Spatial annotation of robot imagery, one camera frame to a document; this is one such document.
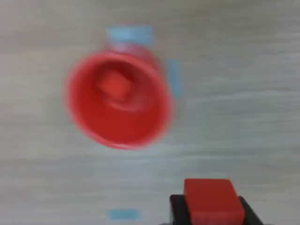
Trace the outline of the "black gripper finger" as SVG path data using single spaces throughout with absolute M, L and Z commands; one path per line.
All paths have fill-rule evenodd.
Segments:
M 257 216 L 244 197 L 239 196 L 239 201 L 242 204 L 245 212 L 243 225 L 264 225 L 262 220 Z
M 170 224 L 189 225 L 190 217 L 184 195 L 170 195 Z

